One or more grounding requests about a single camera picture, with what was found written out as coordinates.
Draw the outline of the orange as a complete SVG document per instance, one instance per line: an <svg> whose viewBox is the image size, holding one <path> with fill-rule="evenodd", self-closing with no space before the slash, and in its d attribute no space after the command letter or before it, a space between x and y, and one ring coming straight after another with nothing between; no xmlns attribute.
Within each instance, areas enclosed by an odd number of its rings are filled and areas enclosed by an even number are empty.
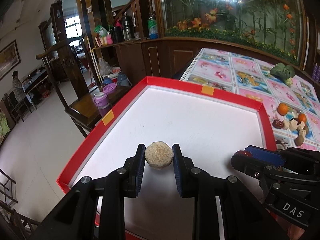
<svg viewBox="0 0 320 240"><path fill-rule="evenodd" d="M289 111L289 107L287 104L285 103L280 103L277 107L277 112L281 115L281 116L285 116L287 115Z"/></svg>
<svg viewBox="0 0 320 240"><path fill-rule="evenodd" d="M298 119L298 124L300 124L301 122L303 122L304 124L306 124L307 119L306 119L306 115L305 115L305 114L300 113L300 114L298 115L297 119Z"/></svg>

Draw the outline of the green leafy vegetable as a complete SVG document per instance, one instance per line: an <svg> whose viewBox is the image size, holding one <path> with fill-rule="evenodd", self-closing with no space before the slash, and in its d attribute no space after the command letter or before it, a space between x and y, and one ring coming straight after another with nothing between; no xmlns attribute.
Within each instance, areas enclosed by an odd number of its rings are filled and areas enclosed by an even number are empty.
<svg viewBox="0 0 320 240"><path fill-rule="evenodd" d="M280 62L271 68L270 74L279 78L288 87L291 87L295 77L295 70L291 65L285 65Z"/></svg>

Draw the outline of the dark red date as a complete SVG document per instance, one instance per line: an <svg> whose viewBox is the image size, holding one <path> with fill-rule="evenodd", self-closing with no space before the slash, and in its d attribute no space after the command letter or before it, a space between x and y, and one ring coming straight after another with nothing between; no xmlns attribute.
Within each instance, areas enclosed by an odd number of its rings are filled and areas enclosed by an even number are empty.
<svg viewBox="0 0 320 240"><path fill-rule="evenodd" d="M277 129L282 129L284 127L284 123L280 120L274 120L272 122L272 126Z"/></svg>
<svg viewBox="0 0 320 240"><path fill-rule="evenodd" d="M237 152L235 152L234 155L244 155L244 156L247 156L247 157L253 157L252 153L250 153L248 151L237 151Z"/></svg>

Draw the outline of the beige cake piece sliced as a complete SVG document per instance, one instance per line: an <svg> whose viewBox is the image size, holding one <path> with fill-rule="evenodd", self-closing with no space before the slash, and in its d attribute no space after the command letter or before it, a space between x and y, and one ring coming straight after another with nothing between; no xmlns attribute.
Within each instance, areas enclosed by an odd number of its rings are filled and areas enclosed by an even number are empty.
<svg viewBox="0 0 320 240"><path fill-rule="evenodd" d="M307 130L305 129L305 127L306 127L306 125L305 125L304 121L301 121L297 127L298 135L302 136L303 138L305 138L307 135Z"/></svg>

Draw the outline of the purple thermos bottle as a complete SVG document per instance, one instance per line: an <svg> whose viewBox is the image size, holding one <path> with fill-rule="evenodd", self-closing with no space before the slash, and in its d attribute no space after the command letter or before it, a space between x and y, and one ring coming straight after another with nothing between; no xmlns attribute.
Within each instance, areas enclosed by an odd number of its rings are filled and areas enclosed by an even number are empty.
<svg viewBox="0 0 320 240"><path fill-rule="evenodd" d="M108 94L105 92L96 92L93 96L93 102L103 118L110 110L111 103Z"/></svg>

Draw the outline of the brown kiwi fruit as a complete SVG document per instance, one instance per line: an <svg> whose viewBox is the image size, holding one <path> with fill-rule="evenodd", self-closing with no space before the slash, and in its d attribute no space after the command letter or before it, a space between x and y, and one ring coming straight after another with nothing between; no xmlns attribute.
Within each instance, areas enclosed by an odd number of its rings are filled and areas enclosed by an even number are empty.
<svg viewBox="0 0 320 240"><path fill-rule="evenodd" d="M299 135L298 137L296 137L294 142L296 146L302 146L304 143L304 137L302 135Z"/></svg>
<svg viewBox="0 0 320 240"><path fill-rule="evenodd" d="M306 135L308 135L308 133L309 133L309 128L308 128L308 126L305 125L303 129L304 129L304 131L306 131Z"/></svg>

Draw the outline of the artificial flower glass panel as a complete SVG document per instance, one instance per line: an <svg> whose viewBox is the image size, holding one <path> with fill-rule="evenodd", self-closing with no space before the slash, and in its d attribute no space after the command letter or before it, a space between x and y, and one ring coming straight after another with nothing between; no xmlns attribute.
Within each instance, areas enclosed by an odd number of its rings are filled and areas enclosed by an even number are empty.
<svg viewBox="0 0 320 240"><path fill-rule="evenodd" d="M164 33L241 44L298 65L300 0L160 0Z"/></svg>

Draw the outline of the colourful fruit print tablecloth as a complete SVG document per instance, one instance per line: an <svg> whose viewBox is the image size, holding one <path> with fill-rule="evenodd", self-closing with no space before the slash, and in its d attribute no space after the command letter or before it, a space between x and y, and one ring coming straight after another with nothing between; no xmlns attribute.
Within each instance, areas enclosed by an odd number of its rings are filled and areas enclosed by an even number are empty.
<svg viewBox="0 0 320 240"><path fill-rule="evenodd" d="M293 78L288 87L280 79L270 74L273 65L252 57L223 50L203 48L182 74L180 80L202 86L232 92L263 104L271 124L278 149L288 146L307 150L319 150L319 98L312 84L299 76ZM287 115L277 112L280 103L289 107ZM298 130L277 129L274 120L297 119L306 115L309 133L302 146L294 140Z"/></svg>

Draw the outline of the purple spray bottles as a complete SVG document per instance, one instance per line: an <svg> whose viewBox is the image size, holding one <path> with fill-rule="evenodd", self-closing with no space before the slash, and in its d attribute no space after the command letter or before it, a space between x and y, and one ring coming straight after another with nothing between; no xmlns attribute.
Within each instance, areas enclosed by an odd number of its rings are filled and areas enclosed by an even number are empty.
<svg viewBox="0 0 320 240"><path fill-rule="evenodd" d="M318 83L320 80L320 66L317 63L313 67L313 72L311 77L316 83Z"/></svg>

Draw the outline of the beige cake piece small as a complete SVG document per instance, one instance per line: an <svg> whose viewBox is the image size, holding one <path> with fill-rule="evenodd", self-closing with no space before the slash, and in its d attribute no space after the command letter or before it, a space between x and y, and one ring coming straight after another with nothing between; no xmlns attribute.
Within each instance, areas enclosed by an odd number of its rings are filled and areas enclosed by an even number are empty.
<svg viewBox="0 0 320 240"><path fill-rule="evenodd" d="M283 123L283 129L284 130L287 130L287 129L289 129L289 126L290 126L290 122L289 122L289 120L283 120L282 121L282 123Z"/></svg>

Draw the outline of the green plastic bottle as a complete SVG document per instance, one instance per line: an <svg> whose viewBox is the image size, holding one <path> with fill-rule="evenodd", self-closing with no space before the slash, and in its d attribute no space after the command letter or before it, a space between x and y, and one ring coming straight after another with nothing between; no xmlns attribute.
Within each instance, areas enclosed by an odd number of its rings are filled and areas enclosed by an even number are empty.
<svg viewBox="0 0 320 240"><path fill-rule="evenodd" d="M149 38L158 38L157 20L154 15L150 15L148 19Z"/></svg>

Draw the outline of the dining table blue cloth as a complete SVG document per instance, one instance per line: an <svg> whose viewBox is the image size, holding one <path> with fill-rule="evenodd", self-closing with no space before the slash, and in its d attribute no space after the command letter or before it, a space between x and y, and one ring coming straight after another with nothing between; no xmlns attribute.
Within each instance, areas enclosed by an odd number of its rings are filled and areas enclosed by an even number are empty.
<svg viewBox="0 0 320 240"><path fill-rule="evenodd" d="M36 70L36 73L32 76L27 78L23 83L23 90L26 94L27 99L32 104L32 106L37 109L33 99L35 95L35 89L38 85L43 83L48 78L48 73L46 68L40 68Z"/></svg>

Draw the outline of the black thermos flask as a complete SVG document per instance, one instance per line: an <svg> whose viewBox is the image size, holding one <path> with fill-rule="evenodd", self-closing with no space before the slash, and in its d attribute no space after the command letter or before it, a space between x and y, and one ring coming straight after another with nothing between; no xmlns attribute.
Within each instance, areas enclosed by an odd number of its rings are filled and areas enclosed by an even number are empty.
<svg viewBox="0 0 320 240"><path fill-rule="evenodd" d="M130 15L125 15L123 17L122 26L123 26L125 41L129 41L131 39L134 39L135 36L134 36L134 32L133 32L133 23L132 23L132 17Z"/></svg>

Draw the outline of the seated person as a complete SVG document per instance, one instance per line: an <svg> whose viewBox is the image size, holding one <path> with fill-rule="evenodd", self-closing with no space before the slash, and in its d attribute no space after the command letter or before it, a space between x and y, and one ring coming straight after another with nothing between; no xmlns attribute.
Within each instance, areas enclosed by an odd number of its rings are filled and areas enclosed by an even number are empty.
<svg viewBox="0 0 320 240"><path fill-rule="evenodd" d="M21 81L18 78L18 71L12 73L12 89L17 102L21 102L26 97Z"/></svg>

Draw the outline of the framed landscape painting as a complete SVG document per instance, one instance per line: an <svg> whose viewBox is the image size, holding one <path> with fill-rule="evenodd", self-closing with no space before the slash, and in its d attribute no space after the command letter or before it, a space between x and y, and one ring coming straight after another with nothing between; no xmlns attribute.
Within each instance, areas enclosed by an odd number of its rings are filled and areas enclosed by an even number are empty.
<svg viewBox="0 0 320 240"><path fill-rule="evenodd" d="M0 52L0 79L3 79L10 70L21 63L16 40L12 41Z"/></svg>

